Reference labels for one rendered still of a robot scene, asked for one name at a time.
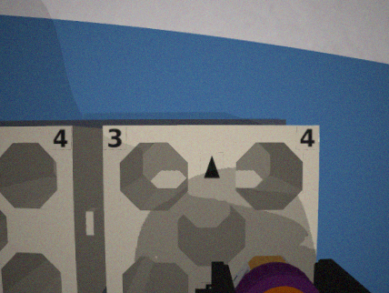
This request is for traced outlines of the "blue flat mat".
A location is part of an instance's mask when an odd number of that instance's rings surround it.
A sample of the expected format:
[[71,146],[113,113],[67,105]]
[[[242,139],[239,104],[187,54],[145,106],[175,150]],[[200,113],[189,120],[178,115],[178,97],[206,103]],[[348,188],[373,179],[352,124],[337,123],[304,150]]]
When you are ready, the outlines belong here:
[[127,25],[0,15],[0,121],[320,126],[316,262],[389,293],[389,64]]

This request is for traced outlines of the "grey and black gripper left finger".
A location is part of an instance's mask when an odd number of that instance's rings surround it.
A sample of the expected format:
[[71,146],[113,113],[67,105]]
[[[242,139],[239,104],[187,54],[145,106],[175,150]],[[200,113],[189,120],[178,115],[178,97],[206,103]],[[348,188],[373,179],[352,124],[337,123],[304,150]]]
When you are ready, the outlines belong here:
[[229,266],[223,261],[212,262],[211,288],[196,288],[195,293],[235,293]]

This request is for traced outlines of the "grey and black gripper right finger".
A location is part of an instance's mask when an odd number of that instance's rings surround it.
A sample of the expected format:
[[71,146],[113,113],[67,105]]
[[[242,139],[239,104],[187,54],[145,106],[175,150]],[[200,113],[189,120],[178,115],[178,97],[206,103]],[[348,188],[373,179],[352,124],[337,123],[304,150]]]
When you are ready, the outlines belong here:
[[314,285],[319,293],[371,293],[331,258],[314,263]]

